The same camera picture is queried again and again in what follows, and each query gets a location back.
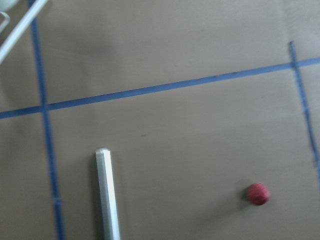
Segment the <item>mint green cup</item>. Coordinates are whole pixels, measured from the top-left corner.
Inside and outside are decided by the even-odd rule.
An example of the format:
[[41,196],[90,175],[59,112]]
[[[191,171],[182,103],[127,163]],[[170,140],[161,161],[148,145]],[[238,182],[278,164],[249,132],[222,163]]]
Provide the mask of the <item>mint green cup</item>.
[[12,9],[19,0],[0,0],[0,11],[6,12]]

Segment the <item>steel muddler black tip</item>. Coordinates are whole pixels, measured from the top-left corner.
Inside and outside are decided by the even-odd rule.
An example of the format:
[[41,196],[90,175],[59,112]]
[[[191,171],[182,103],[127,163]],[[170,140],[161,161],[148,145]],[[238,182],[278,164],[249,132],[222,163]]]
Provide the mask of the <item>steel muddler black tip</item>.
[[114,183],[111,151],[105,147],[95,151],[100,205],[105,240],[120,240],[120,223]]

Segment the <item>red strawberry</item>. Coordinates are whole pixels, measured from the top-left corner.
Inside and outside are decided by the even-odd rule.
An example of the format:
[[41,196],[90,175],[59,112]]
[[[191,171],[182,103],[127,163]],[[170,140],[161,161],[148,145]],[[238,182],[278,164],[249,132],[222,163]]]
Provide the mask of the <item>red strawberry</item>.
[[246,197],[251,204],[262,206],[268,202],[271,193],[263,183],[256,182],[248,187],[246,190]]

